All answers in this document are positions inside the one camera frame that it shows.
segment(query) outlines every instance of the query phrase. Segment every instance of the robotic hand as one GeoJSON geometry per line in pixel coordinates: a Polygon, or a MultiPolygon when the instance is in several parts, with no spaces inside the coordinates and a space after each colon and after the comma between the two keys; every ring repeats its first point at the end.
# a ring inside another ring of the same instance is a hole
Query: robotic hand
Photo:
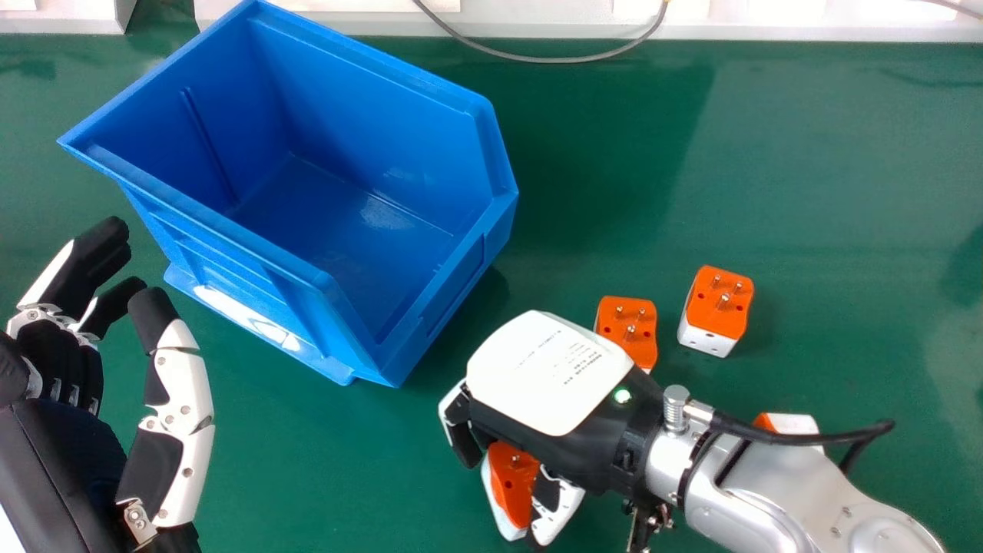
{"type": "Polygon", "coordinates": [[[0,550],[200,552],[192,520],[214,438],[198,344],[167,294],[123,280],[129,229],[111,217],[69,241],[0,332],[0,550]],[[96,343],[129,311],[150,357],[129,458],[97,418],[96,343]]]}
{"type": "Polygon", "coordinates": [[[492,334],[438,416],[469,468],[495,441],[542,463],[526,533],[536,549],[586,493],[613,490],[632,516],[629,553],[649,553],[651,536],[672,527],[673,509],[734,553],[945,553],[915,519],[845,476],[891,421],[844,434],[775,434],[680,386],[661,390],[613,342],[548,313],[527,312],[492,334]],[[830,444],[851,445],[840,466],[804,447],[830,444]]]}

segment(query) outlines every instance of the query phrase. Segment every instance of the gray cable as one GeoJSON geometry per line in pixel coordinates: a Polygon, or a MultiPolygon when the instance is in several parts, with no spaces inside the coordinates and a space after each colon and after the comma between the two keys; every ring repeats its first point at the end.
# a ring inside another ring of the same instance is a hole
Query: gray cable
{"type": "Polygon", "coordinates": [[[427,17],[429,17],[434,23],[438,24],[441,29],[445,30],[447,32],[447,34],[450,34],[451,37],[453,37],[455,40],[457,40],[458,42],[461,42],[462,44],[464,44],[466,46],[469,46],[469,47],[474,48],[476,50],[480,50],[482,52],[485,52],[486,54],[489,54],[489,55],[492,55],[492,56],[495,56],[495,57],[499,57],[499,58],[503,58],[503,59],[507,59],[507,60],[521,61],[521,62],[526,62],[526,63],[588,63],[588,62],[592,62],[592,61],[600,61],[600,60],[603,60],[603,59],[609,59],[609,58],[612,58],[612,57],[617,56],[619,54],[623,54],[623,53],[627,52],[628,50],[634,48],[635,46],[638,46],[642,42],[645,42],[646,38],[648,38],[649,36],[652,36],[652,33],[654,33],[655,31],[657,31],[659,29],[659,27],[663,24],[663,19],[665,19],[665,9],[669,5],[669,0],[661,0],[660,1],[660,4],[661,5],[659,6],[659,12],[656,14],[655,20],[652,21],[652,25],[645,32],[643,32],[642,35],[639,36],[638,38],[635,38],[635,39],[633,39],[633,40],[631,40],[629,42],[626,42],[626,43],[622,44],[621,46],[618,46],[614,50],[608,50],[607,52],[601,52],[601,53],[598,53],[598,54],[591,54],[591,55],[588,55],[588,56],[557,57],[557,58],[545,58],[545,57],[539,57],[539,56],[524,56],[522,54],[513,54],[511,52],[503,52],[501,50],[496,50],[494,48],[489,48],[488,46],[485,46],[483,44],[480,44],[480,43],[472,40],[471,38],[468,38],[467,36],[465,36],[465,35],[461,34],[460,32],[458,32],[455,28],[453,28],[450,25],[448,25],[446,21],[444,21],[443,19],[441,19],[440,16],[438,16],[437,14],[435,14],[433,10],[431,10],[430,8],[427,7],[426,4],[424,4],[424,0],[413,0],[413,3],[416,4],[417,7],[420,8],[420,10],[423,13],[427,14],[427,17]]]}
{"type": "Polygon", "coordinates": [[[956,10],[964,16],[969,16],[971,18],[976,18],[983,22],[983,14],[977,12],[976,10],[970,10],[965,6],[956,4],[956,2],[950,2],[949,0],[921,0],[922,2],[928,2],[929,4],[936,4],[938,6],[944,6],[950,10],[956,10]]]}

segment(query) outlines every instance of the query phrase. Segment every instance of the green table surface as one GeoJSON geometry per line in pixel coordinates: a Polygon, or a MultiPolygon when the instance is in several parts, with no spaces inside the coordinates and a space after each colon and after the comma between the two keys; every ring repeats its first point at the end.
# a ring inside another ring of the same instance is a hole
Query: green table surface
{"type": "MultiPolygon", "coordinates": [[[[162,282],[166,260],[123,194],[55,140],[197,32],[184,6],[142,2],[125,37],[0,37],[11,308],[106,215],[132,224],[129,273],[162,282]]],[[[214,393],[205,551],[523,551],[498,536],[436,403],[511,317],[542,309],[590,326],[605,294],[656,302],[664,385],[748,418],[810,412],[830,431],[896,418],[853,481],[951,551],[980,550],[983,49],[651,42],[609,63],[542,67],[446,39],[371,42],[491,99],[521,191],[513,237],[401,390],[339,387],[172,294],[214,393]],[[675,340],[703,264],[757,286],[728,359],[675,340]]],[[[147,413],[145,358],[125,324],[102,352],[102,417],[128,447],[147,413]]],[[[590,498],[552,550],[623,550],[618,507],[590,498]]],[[[721,551],[685,527],[656,546],[721,551]]]]}

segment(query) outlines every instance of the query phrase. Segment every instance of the blue container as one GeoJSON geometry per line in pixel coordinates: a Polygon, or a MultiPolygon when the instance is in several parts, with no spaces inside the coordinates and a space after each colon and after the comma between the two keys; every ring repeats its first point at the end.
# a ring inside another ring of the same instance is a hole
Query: blue container
{"type": "Polygon", "coordinates": [[[164,278],[339,384],[398,387],[508,240],[491,104],[248,1],[59,140],[164,278]]]}

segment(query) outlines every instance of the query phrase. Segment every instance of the metal knob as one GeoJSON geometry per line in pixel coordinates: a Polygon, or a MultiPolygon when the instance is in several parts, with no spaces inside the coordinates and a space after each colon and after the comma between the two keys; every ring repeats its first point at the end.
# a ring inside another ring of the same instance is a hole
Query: metal knob
{"type": "Polygon", "coordinates": [[[683,408],[689,402],[689,390],[673,384],[663,390],[663,416],[665,430],[672,434],[682,434],[686,431],[686,413],[683,408]]]}

